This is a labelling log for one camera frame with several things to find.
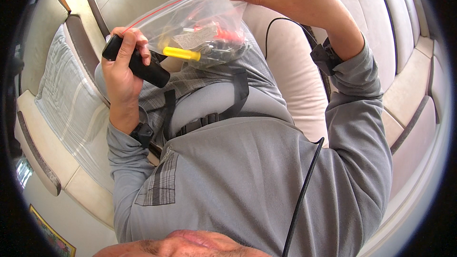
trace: ziplock bag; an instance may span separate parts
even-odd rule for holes
[[[247,3],[230,0],[171,0],[134,20],[148,48],[180,58],[197,69],[238,59],[250,48],[240,28]]]

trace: picture frame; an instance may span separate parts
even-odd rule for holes
[[[76,248],[61,237],[37,212],[37,210],[30,204],[29,211],[34,219],[37,221],[38,227],[43,232],[44,237],[48,243],[61,257],[75,257]]]

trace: harness strap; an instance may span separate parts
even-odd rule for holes
[[[222,113],[211,113],[198,119],[197,121],[191,122],[183,126],[176,137],[184,135],[186,133],[192,132],[197,130],[203,126],[206,126],[211,123],[215,123],[221,120],[229,119],[232,117],[236,117],[241,109],[243,108],[246,100],[249,96],[249,86],[248,86],[248,74],[246,69],[240,68],[236,69],[233,72],[233,86],[235,89],[235,103],[227,108]],[[170,124],[171,118],[173,117],[174,109],[176,106],[176,96],[174,89],[169,90],[164,93],[165,95],[165,121],[164,121],[164,138],[168,141],[169,140],[169,132],[170,132]]]
[[[174,109],[176,107],[176,94],[174,89],[168,90],[164,93],[165,95],[165,121],[164,121],[164,137],[169,140],[169,128],[171,123],[171,118],[173,117]]]

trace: wrist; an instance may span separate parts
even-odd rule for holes
[[[128,106],[111,104],[110,121],[118,130],[130,135],[139,123],[138,103]]]
[[[352,18],[326,31],[333,50],[343,61],[355,57],[365,45],[362,33]]]

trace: black handle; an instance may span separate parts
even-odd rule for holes
[[[113,37],[111,37],[106,44],[101,55],[106,60],[116,60],[117,53],[119,52],[119,49],[122,45],[122,41],[123,39],[121,37],[118,35],[113,35]],[[144,79],[146,82],[151,83],[158,88],[163,88],[170,79],[170,73],[164,70],[160,65],[156,64],[153,60],[151,60],[149,66],[145,66],[138,49],[135,49],[134,53],[132,54],[129,68],[132,70],[132,73],[134,73],[135,76]]]

